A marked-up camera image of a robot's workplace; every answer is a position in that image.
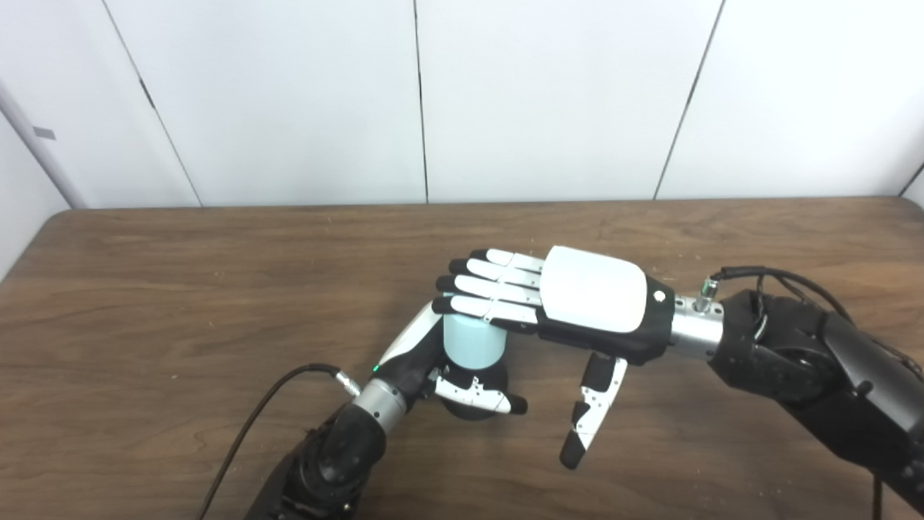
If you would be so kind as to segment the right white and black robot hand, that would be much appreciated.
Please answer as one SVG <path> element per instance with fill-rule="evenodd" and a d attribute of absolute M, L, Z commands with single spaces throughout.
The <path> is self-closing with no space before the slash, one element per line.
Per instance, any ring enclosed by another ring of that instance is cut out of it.
<path fill-rule="evenodd" d="M 496 328 L 535 334 L 590 352 L 571 431 L 559 460 L 575 469 L 615 402 L 627 369 L 666 352 L 674 291 L 634 263 L 554 246 L 544 258 L 482 249 L 456 258 L 437 279 L 439 315 L 459 315 Z"/>

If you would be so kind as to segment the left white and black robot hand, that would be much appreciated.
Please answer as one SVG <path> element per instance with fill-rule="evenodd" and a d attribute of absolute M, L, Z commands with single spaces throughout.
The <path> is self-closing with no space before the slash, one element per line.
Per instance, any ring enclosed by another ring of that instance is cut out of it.
<path fill-rule="evenodd" d="M 383 353 L 354 402 L 385 429 L 430 396 L 465 421 L 525 415 L 527 399 L 508 389 L 505 350 L 504 329 L 442 315 L 426 303 Z"/>

